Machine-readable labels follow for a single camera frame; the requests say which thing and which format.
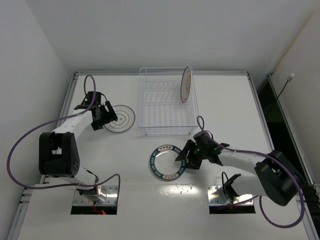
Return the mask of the dark green rimmed plate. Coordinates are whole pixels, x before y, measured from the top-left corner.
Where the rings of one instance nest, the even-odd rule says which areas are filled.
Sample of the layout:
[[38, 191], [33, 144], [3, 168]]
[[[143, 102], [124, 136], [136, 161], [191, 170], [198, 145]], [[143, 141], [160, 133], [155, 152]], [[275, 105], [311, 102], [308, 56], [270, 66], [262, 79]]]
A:
[[182, 150], [175, 145], [161, 145], [156, 148], [149, 158], [149, 168], [154, 177], [161, 181], [172, 182], [177, 180], [186, 170], [186, 160], [175, 159]]

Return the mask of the white plate with orange sunburst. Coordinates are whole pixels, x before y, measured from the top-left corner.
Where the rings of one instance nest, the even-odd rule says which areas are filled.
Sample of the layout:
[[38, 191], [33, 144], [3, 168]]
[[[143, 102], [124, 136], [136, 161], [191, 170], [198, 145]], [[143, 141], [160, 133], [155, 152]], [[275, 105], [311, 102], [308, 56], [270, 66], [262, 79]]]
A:
[[193, 74], [190, 67], [186, 67], [182, 74], [181, 84], [180, 84], [180, 99], [182, 103], [186, 103], [192, 86]]

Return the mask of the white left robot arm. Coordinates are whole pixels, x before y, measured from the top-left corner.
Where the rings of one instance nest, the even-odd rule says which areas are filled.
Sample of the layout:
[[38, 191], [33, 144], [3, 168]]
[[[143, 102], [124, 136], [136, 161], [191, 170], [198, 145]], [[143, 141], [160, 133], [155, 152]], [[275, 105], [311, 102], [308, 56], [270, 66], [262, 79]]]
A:
[[79, 194], [96, 204], [107, 199], [104, 186], [95, 186], [98, 176], [81, 166], [77, 138], [88, 127], [101, 130], [118, 117], [108, 100], [101, 103], [101, 92], [89, 91], [81, 104], [74, 108], [74, 117], [67, 119], [51, 132], [39, 137], [38, 168], [42, 175], [62, 178], [76, 185]]

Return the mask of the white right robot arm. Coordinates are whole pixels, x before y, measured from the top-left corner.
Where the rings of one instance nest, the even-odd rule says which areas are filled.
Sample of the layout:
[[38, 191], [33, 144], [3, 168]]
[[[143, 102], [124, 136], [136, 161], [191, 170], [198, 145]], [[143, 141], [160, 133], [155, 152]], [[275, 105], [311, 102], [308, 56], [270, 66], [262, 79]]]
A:
[[306, 183], [305, 177], [281, 151], [264, 154], [232, 149], [227, 143], [215, 142], [203, 131], [186, 142], [175, 160], [186, 161], [186, 168], [191, 170], [199, 170], [207, 160], [250, 173], [250, 176], [236, 173], [222, 184], [219, 190], [225, 201], [251, 194], [268, 197], [274, 203], [286, 206]]

